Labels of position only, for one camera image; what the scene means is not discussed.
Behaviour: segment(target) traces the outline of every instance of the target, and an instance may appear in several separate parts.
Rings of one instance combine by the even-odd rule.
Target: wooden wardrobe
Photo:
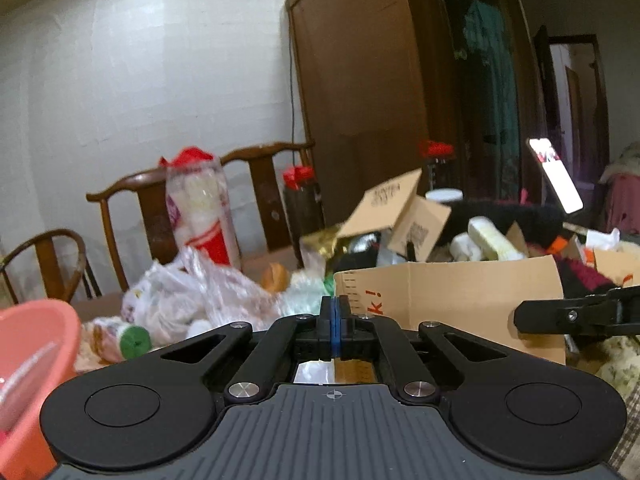
[[[427,139],[454,145],[453,184],[466,196],[517,198],[499,196],[505,192],[495,185],[505,178],[495,174],[505,166],[495,158],[505,145],[502,123],[510,124],[510,162],[517,164],[508,193],[526,187],[539,197],[540,173],[524,141],[546,136],[545,113],[520,0],[287,0],[286,6],[329,224],[347,218],[369,187],[421,167],[418,146]],[[495,23],[504,33],[487,34]],[[425,190],[423,179],[418,191]]]

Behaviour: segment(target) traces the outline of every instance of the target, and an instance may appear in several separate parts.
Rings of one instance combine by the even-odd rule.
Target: green cap
[[[125,359],[140,357],[151,350],[149,332],[141,326],[129,326],[120,337],[120,353]]]

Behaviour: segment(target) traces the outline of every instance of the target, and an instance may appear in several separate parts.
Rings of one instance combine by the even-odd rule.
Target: wooden chair
[[[298,152],[302,163],[309,165],[311,162],[310,150],[314,144],[314,141],[303,144],[276,142],[265,146],[249,146],[227,153],[220,158],[222,166],[238,160],[249,164],[260,220],[270,251],[290,244],[289,229],[273,167],[273,156],[286,151]],[[116,246],[109,212],[109,199],[121,191],[137,194],[151,257],[161,264],[167,264],[175,258],[178,249],[164,201],[165,183],[166,169],[154,168],[125,176],[100,193],[87,193],[86,195],[87,201],[100,204],[109,256],[116,272],[118,284],[123,292],[129,288],[129,283],[125,277]]]
[[[123,292],[129,289],[129,283],[127,283],[124,275],[124,268],[122,267],[115,234],[113,233],[109,199],[121,191],[130,191],[137,194],[151,257],[163,265],[168,264],[175,258],[178,249],[175,245],[174,232],[171,229],[169,215],[166,212],[166,204],[164,202],[165,183],[166,169],[153,168],[152,170],[127,175],[100,193],[86,194],[88,202],[100,204],[100,214],[109,256],[116,272],[118,284]]]
[[[56,256],[56,250],[53,245],[53,238],[63,236],[71,238],[78,247],[78,261],[76,262],[76,268],[74,269],[71,278],[68,282],[64,282],[62,273],[60,271],[60,264],[58,263],[58,257]],[[91,267],[88,266],[86,259],[86,248],[84,246],[84,240],[75,231],[70,229],[54,229],[53,231],[47,231],[30,238],[25,243],[17,246],[0,262],[0,273],[4,277],[7,289],[11,295],[11,299],[15,304],[20,303],[18,297],[15,295],[14,288],[11,286],[9,277],[6,273],[6,266],[21,252],[33,246],[36,251],[36,256],[40,264],[40,273],[42,275],[42,281],[44,282],[44,289],[48,298],[54,300],[62,300],[67,303],[71,301],[71,298],[76,293],[80,279],[84,279],[84,273],[89,271],[89,277],[92,281],[92,285],[99,294],[99,289],[95,284],[94,274],[91,272]]]
[[[240,148],[220,157],[222,166],[240,160],[249,164],[251,181],[254,185],[255,201],[260,213],[260,222],[264,230],[269,251],[277,251],[291,245],[291,236],[287,218],[284,214],[280,189],[273,167],[273,157],[281,152],[298,152],[300,161],[311,166],[311,149],[315,145],[311,140],[303,144],[276,142],[267,146]]]

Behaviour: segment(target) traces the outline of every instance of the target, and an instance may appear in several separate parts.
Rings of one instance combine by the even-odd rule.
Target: barcode label
[[[413,242],[415,250],[419,251],[428,234],[429,230],[426,227],[414,222],[409,228],[409,234],[407,235],[406,241]]]

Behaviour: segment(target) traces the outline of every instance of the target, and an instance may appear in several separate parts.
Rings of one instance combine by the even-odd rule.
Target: black clamp
[[[513,315],[527,334],[604,336],[640,334],[640,286],[575,300],[524,301]]]

